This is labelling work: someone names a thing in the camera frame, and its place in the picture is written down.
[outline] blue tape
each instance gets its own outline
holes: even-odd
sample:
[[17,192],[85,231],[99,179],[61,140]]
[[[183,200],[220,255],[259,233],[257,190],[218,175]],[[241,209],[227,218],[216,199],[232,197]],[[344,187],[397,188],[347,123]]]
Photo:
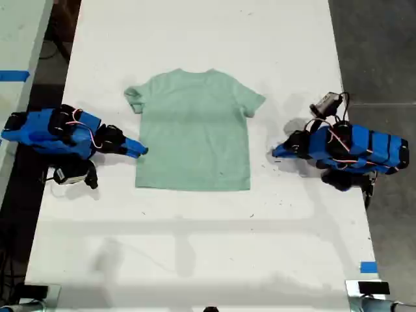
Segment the blue tape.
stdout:
[[0,70],[0,81],[23,81],[25,82],[29,72],[25,70]]
[[361,273],[377,273],[377,263],[375,262],[361,262],[360,266]]

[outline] t-shirt sleeve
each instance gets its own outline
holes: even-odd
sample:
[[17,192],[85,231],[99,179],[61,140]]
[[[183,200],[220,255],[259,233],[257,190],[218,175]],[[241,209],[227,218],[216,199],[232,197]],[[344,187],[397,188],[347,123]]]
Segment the t-shirt sleeve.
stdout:
[[130,86],[125,89],[124,96],[136,114],[141,114],[144,106],[152,97],[153,78],[140,86]]
[[233,95],[237,103],[242,107],[246,117],[253,117],[256,110],[265,102],[265,97],[254,92],[243,84],[234,80]]

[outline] white table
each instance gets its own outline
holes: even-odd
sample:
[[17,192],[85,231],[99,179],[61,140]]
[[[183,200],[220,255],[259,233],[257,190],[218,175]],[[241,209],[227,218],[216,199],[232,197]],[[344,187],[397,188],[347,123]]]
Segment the white table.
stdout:
[[216,68],[267,97],[248,120],[252,189],[137,189],[134,159],[97,156],[97,190],[46,185],[27,281],[60,284],[63,309],[348,311],[345,280],[377,278],[359,272],[374,260],[360,190],[265,157],[341,91],[328,3],[84,0],[64,103],[137,138],[124,89],[176,68]]
[[[0,0],[0,70],[30,73],[25,83],[0,81],[0,131],[12,112],[26,111],[52,5],[53,0]],[[0,206],[16,146],[6,141],[0,145]]]

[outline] t-shirt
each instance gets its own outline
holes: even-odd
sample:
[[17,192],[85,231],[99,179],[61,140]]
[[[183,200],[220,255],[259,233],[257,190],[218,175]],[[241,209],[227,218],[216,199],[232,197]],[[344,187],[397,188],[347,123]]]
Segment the t-shirt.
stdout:
[[231,76],[177,69],[124,92],[143,114],[136,187],[173,190],[248,190],[246,117],[265,98]]

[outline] gray floor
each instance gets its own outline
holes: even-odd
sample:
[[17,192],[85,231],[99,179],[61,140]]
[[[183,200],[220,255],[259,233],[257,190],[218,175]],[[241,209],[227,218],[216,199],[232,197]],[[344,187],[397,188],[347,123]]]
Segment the gray floor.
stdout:
[[[350,119],[402,136],[415,159],[416,0],[330,0]],[[41,60],[36,84],[64,84],[60,55]],[[381,176],[368,210],[381,278],[392,298],[416,302],[416,169]]]

